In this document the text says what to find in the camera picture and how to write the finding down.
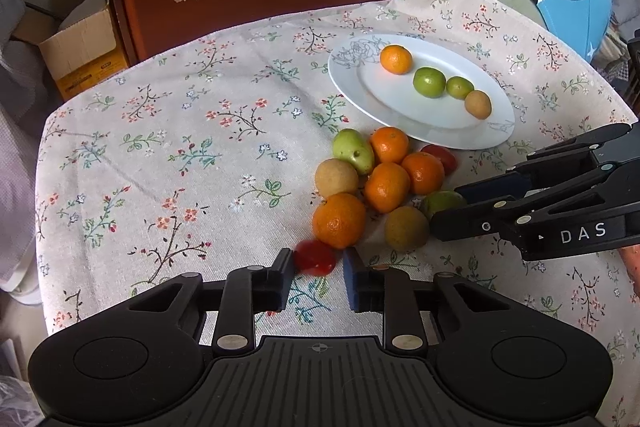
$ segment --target floor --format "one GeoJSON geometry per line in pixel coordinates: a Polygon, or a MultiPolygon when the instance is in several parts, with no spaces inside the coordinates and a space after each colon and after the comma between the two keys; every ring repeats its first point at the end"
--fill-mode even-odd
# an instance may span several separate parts
{"type": "Polygon", "coordinates": [[[22,377],[27,380],[31,353],[47,336],[42,306],[24,306],[0,293],[0,340],[12,339],[22,377]]]}

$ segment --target red fruit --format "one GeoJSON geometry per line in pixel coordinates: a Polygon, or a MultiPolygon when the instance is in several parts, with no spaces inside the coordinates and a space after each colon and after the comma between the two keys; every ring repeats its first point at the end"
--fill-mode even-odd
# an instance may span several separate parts
{"type": "Polygon", "coordinates": [[[436,158],[442,162],[445,176],[449,176],[458,168],[458,159],[446,147],[442,147],[440,145],[427,145],[420,149],[420,152],[428,152],[429,154],[436,156],[436,158]]]}
{"type": "Polygon", "coordinates": [[[305,239],[296,245],[293,263],[299,273],[324,277],[335,267],[335,251],[317,239],[305,239]]]}

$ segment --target plastic bag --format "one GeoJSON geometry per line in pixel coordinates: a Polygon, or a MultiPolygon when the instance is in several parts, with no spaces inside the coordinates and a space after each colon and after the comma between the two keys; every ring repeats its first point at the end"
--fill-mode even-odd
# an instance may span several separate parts
{"type": "Polygon", "coordinates": [[[44,416],[28,383],[12,377],[0,377],[0,425],[35,427],[44,416]]]}

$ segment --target ribbed black surface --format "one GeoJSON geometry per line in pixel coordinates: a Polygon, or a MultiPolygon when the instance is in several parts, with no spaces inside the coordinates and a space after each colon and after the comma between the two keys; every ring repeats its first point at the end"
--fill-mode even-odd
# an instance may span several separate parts
{"type": "MultiPolygon", "coordinates": [[[[46,421],[47,427],[64,425],[46,421]]],[[[463,409],[420,360],[370,337],[265,337],[251,355],[221,359],[184,403],[137,427],[494,427],[463,409]]],[[[593,419],[575,427],[598,426],[593,419]]]]}

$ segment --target cardboard box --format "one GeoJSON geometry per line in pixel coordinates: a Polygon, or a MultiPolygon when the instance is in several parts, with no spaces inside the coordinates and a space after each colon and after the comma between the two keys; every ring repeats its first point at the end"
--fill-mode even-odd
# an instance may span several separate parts
{"type": "MultiPolygon", "coordinates": [[[[53,13],[64,19],[83,1],[51,0],[50,4],[53,13]]],[[[38,45],[65,102],[129,67],[108,2],[99,12],[53,33],[53,19],[36,13],[25,16],[14,37],[38,45]]]]}

